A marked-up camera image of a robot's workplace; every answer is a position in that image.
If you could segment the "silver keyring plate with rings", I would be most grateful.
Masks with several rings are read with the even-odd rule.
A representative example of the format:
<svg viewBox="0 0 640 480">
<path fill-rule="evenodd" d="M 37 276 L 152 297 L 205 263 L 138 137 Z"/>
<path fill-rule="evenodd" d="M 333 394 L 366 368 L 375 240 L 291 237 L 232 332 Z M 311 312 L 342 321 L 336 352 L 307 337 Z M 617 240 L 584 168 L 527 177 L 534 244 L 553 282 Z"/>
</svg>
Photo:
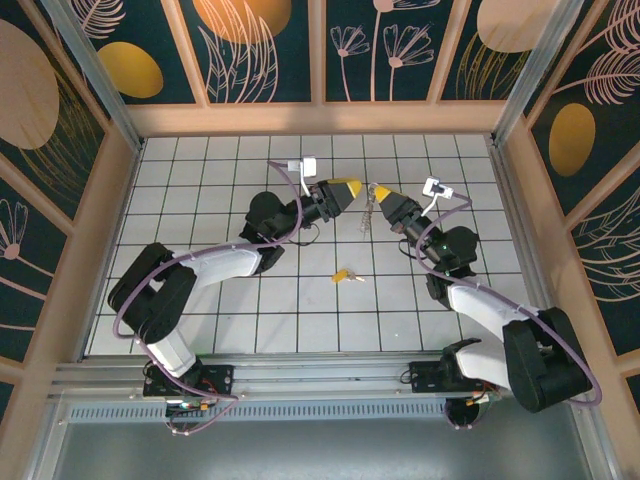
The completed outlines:
<svg viewBox="0 0 640 480">
<path fill-rule="evenodd" d="M 378 186 L 379 184 L 376 182 L 370 183 L 367 186 L 365 207 L 359 225 L 359 231 L 364 237 L 366 237 L 371 231 L 374 205 L 377 203 L 376 189 Z"/>
</svg>

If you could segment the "grey metal sheet panel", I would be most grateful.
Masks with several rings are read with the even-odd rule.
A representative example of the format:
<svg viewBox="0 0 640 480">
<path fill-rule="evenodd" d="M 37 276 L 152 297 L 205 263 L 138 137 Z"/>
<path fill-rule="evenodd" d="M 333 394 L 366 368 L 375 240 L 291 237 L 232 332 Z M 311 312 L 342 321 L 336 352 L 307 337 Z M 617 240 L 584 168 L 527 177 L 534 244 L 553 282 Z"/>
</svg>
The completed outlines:
<svg viewBox="0 0 640 480">
<path fill-rule="evenodd" d="M 589 412 L 495 403 L 470 429 L 441 415 L 274 420 L 235 416 L 191 437 L 61 405 L 29 480 L 624 480 Z"/>
</svg>

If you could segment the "aluminium side rail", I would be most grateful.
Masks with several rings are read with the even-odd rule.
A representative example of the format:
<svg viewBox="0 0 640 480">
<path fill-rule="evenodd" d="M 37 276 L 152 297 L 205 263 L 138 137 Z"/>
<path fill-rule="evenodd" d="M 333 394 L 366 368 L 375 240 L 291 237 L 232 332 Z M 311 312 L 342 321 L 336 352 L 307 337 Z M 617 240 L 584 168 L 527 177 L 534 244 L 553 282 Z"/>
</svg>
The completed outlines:
<svg viewBox="0 0 640 480">
<path fill-rule="evenodd" d="M 553 298 L 548 292 L 546 275 L 534 242 L 532 219 L 515 170 L 492 139 L 488 140 L 488 151 L 530 302 L 538 307 L 551 307 Z"/>
</svg>

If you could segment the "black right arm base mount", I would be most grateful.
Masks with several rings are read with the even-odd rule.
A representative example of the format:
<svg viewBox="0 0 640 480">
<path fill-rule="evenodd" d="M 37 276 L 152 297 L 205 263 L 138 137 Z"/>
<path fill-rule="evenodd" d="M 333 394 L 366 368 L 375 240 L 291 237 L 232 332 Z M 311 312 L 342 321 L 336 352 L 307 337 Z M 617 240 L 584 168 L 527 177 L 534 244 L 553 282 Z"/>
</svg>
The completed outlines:
<svg viewBox="0 0 640 480">
<path fill-rule="evenodd" d="M 409 385 L 413 393 L 500 392 L 495 384 L 465 377 L 455 363 L 444 361 L 410 362 L 399 381 Z"/>
</svg>

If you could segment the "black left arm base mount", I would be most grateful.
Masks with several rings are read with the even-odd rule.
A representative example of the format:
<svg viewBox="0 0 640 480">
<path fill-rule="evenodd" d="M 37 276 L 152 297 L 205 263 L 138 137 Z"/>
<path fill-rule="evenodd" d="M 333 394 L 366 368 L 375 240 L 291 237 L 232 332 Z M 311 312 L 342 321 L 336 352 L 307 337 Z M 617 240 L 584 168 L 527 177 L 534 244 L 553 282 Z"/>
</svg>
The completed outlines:
<svg viewBox="0 0 640 480">
<path fill-rule="evenodd" d="M 185 389 L 170 380 L 157 365 L 147 363 L 143 368 L 144 397 L 178 397 L 193 396 L 192 389 L 204 391 L 207 395 L 213 393 L 230 395 L 234 380 L 232 365 L 204 365 L 196 363 L 179 381 L 188 386 Z"/>
</svg>

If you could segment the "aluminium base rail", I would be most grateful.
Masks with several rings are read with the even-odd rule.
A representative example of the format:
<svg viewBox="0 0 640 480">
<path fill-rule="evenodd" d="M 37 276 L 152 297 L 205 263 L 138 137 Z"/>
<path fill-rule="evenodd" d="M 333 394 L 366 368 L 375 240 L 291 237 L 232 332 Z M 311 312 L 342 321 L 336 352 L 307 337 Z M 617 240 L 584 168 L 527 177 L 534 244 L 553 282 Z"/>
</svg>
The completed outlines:
<svg viewBox="0 0 640 480">
<path fill-rule="evenodd" d="M 232 393 L 243 401 L 400 398 L 411 387 L 400 382 L 409 364 L 434 361 L 433 352 L 334 352 L 205 355 L 205 365 L 232 365 Z M 51 395 L 122 395 L 142 392 L 141 355 L 90 356 L 54 370 Z"/>
</svg>

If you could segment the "aluminium frame post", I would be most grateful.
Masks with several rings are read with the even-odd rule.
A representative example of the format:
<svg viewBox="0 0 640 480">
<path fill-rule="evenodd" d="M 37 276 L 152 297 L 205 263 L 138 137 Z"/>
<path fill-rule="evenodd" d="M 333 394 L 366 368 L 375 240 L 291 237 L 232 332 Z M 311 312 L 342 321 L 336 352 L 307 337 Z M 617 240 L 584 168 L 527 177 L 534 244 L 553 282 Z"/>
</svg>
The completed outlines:
<svg viewBox="0 0 640 480">
<path fill-rule="evenodd" d="M 94 87 L 111 119 L 136 157 L 141 151 L 141 136 L 120 94 L 99 60 L 98 54 L 77 22 L 72 7 L 66 0 L 41 0 L 53 24 L 61 33 L 74 58 L 83 68 L 89 83 Z"/>
<path fill-rule="evenodd" d="M 542 77 L 560 50 L 562 43 L 574 25 L 584 0 L 558 0 L 551 18 L 541 32 L 536 46 L 532 49 L 503 112 L 491 133 L 492 146 L 501 148 L 533 96 Z"/>
</svg>

